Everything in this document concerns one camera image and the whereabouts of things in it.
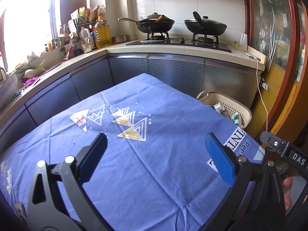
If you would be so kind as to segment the person's right hand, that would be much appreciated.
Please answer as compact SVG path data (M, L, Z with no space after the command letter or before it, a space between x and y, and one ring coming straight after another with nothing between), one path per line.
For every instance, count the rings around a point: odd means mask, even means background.
M285 211L287 212L291 206L291 187L293 183L293 176L287 177L283 181L283 187L284 187L284 202L285 202Z

